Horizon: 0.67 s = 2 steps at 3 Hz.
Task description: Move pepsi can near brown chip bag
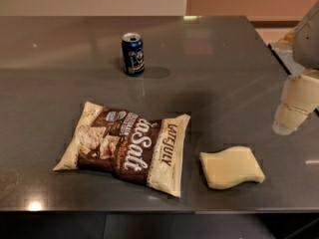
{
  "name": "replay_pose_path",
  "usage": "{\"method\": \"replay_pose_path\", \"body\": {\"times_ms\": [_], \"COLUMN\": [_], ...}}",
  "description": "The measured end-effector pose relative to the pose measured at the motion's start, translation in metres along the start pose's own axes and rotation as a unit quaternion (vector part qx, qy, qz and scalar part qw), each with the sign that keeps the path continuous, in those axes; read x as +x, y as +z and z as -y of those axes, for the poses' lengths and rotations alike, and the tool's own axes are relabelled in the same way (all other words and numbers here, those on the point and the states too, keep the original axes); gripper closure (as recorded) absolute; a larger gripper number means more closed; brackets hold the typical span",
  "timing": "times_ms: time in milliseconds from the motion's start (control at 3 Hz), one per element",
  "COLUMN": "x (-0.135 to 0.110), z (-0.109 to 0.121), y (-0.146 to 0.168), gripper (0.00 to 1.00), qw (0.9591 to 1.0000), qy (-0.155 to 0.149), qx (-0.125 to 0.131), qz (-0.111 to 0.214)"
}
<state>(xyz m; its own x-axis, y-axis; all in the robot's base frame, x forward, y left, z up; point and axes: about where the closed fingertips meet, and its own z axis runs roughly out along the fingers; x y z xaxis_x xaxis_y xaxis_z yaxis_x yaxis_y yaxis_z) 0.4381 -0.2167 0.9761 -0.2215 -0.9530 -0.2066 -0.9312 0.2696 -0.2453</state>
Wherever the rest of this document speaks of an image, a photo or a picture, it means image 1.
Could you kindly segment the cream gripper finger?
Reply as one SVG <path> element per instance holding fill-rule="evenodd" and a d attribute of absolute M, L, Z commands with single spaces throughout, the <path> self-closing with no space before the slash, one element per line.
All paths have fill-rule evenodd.
<path fill-rule="evenodd" d="M 286 80 L 272 129 L 279 135 L 297 130 L 319 107 L 319 71 L 306 70 Z"/>

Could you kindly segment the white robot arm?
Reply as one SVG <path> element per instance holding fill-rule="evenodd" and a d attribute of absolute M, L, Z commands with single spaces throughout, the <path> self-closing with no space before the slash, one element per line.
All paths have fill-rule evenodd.
<path fill-rule="evenodd" d="M 319 107 L 319 1 L 284 40 L 292 44 L 293 61 L 304 71 L 284 84 L 272 125 L 280 135 L 295 131 Z"/>

